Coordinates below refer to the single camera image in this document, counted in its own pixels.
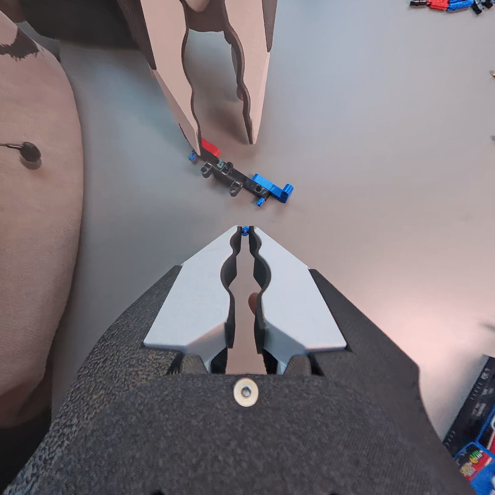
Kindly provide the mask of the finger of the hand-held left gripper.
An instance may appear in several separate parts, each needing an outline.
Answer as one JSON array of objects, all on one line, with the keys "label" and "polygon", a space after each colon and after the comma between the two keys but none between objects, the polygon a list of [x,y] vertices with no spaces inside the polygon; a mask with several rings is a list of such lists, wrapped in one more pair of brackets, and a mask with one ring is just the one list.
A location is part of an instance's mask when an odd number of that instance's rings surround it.
[{"label": "finger of the hand-held left gripper", "polygon": [[182,1],[141,1],[156,69],[153,73],[185,138],[201,154],[200,125],[194,112],[194,91],[184,67],[189,34]]},{"label": "finger of the hand-held left gripper", "polygon": [[227,32],[237,60],[237,84],[249,143],[257,142],[270,54],[262,1],[224,1]]}]

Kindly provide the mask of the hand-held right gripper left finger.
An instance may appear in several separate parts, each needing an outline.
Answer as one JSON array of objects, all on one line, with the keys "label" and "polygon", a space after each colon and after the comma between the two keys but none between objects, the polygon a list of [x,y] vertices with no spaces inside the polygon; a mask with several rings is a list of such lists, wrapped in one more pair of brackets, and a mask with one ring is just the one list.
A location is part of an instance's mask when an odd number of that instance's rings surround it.
[{"label": "hand-held right gripper left finger", "polygon": [[225,374],[235,337],[235,299],[242,227],[233,226],[187,259],[143,344],[199,356],[207,371]]}]

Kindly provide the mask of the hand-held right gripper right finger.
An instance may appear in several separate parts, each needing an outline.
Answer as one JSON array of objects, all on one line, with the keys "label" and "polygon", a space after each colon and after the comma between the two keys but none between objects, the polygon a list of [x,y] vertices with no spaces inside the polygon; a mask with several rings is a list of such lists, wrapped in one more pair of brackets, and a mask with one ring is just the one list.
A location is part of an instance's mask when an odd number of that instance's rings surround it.
[{"label": "hand-held right gripper right finger", "polygon": [[267,374],[283,374],[294,356],[347,346],[311,270],[259,227],[249,227],[259,286],[254,337]]}]

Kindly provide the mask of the black red blue beam assembly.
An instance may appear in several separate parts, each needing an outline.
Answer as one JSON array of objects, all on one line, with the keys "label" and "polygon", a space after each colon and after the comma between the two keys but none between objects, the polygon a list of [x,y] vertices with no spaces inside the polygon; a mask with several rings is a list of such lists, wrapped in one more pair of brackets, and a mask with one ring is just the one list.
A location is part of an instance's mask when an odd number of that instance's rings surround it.
[{"label": "black red blue beam assembly", "polygon": [[236,197],[241,190],[246,190],[256,198],[256,205],[262,207],[269,199],[285,204],[291,197],[294,186],[286,184],[283,188],[269,181],[259,174],[252,177],[246,176],[237,170],[232,162],[220,158],[221,151],[218,147],[201,138],[201,153],[192,151],[189,161],[201,161],[201,176],[204,178],[214,177],[218,182],[227,186],[227,191],[232,197]]}]

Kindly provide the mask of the partly built toy race car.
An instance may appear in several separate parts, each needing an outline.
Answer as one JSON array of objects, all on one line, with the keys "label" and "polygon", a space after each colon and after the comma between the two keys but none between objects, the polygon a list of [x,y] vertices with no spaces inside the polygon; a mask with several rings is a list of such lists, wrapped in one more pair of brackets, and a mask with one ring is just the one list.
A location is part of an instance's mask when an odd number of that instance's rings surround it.
[{"label": "partly built toy race car", "polygon": [[486,356],[442,443],[476,494],[494,494],[493,356]]}]

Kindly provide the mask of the grey desk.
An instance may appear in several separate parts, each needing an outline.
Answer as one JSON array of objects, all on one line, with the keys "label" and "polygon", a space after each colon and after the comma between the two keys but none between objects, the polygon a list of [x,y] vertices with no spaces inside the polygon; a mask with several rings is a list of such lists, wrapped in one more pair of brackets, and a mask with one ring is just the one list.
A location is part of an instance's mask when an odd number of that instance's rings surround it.
[{"label": "grey desk", "polygon": [[84,212],[53,366],[53,413],[105,330],[174,265],[256,225],[317,269],[420,367],[443,438],[494,353],[494,9],[278,1],[249,145],[230,47],[190,32],[201,133],[263,207],[201,177],[141,54],[60,42],[84,149]]}]

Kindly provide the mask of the pile of blue red pins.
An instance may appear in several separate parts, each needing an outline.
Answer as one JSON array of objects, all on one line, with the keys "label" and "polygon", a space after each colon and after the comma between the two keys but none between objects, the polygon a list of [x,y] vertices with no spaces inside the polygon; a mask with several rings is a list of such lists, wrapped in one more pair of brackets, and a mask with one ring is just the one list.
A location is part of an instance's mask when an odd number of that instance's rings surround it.
[{"label": "pile of blue red pins", "polygon": [[484,10],[491,9],[494,1],[410,1],[410,7],[428,7],[437,11],[454,12],[472,9],[476,15]]}]

